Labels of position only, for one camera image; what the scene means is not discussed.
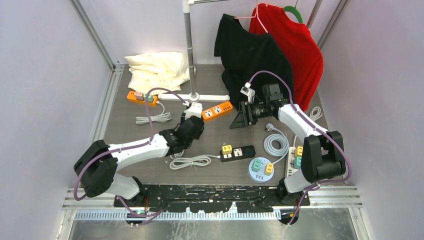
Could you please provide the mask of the yellow usb charger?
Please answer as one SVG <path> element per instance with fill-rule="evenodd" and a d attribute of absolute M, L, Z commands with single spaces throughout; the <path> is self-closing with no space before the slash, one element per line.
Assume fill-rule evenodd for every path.
<path fill-rule="evenodd" d="M 222 151 L 222 154 L 223 155 L 228 155 L 228 154 L 231 154 L 232 153 L 233 148 L 232 148 L 232 146 L 230 144 L 223 145 L 222 148 L 221 148 L 221 151 Z"/>

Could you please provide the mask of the black power strip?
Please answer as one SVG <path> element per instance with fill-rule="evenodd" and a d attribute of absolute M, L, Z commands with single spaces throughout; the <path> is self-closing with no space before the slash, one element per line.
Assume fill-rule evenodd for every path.
<path fill-rule="evenodd" d="M 241 147 L 232 147 L 232 153 L 223 155 L 222 150 L 219 152 L 220 161 L 222 163 L 238 161 L 243 159 L 254 158 L 256 155 L 256 150 L 253 145 L 241 146 Z"/>

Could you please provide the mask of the round blue power strip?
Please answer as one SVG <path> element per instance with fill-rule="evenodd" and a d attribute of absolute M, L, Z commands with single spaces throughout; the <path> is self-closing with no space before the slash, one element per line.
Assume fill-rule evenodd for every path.
<path fill-rule="evenodd" d="M 267 158 L 264 158 L 264 157 L 255 157 L 255 158 L 261 159 L 261 167 L 260 167 L 260 170 L 258 172 L 251 171 L 251 166 L 252 166 L 252 161 L 253 161 L 253 159 L 252 159 L 249 163 L 249 166 L 248 166 L 249 177 L 256 183 L 268 182 L 274 176 L 274 173 L 275 173 L 274 165 L 273 165 L 273 174 L 270 175 L 270 176 L 264 175 L 264 170 L 265 170 L 267 163 L 272 163 L 272 162 L 270 160 L 268 160 Z"/>

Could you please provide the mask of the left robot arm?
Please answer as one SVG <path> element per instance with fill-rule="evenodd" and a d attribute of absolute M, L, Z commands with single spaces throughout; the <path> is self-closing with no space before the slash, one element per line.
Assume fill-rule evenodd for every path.
<path fill-rule="evenodd" d="M 94 141 L 74 164 L 76 186 L 82 186 L 84 196 L 93 198 L 110 193 L 126 199 L 133 206 L 141 206 L 146 193 L 136 177 L 118 174 L 122 168 L 145 160 L 167 157 L 188 149 L 198 140 L 205 128 L 201 117 L 191 116 L 175 128 L 165 129 L 145 138 L 122 144 Z"/>

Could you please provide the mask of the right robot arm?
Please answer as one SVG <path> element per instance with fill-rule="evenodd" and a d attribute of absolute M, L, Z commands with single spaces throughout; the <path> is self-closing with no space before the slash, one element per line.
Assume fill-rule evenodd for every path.
<path fill-rule="evenodd" d="M 239 103 L 238 114 L 230 129 L 253 126 L 258 119 L 274 117 L 303 138 L 300 170 L 278 184 L 277 198 L 281 204 L 288 206 L 297 199 L 298 192 L 311 190 L 313 185 L 345 174 L 347 161 L 343 137 L 338 131 L 328 131 L 315 125 L 293 102 L 291 95 L 283 95 L 277 83 L 263 85 L 262 90 L 264 100 L 256 101 L 249 82 L 241 88 L 240 92 L 247 96 L 247 100 Z"/>

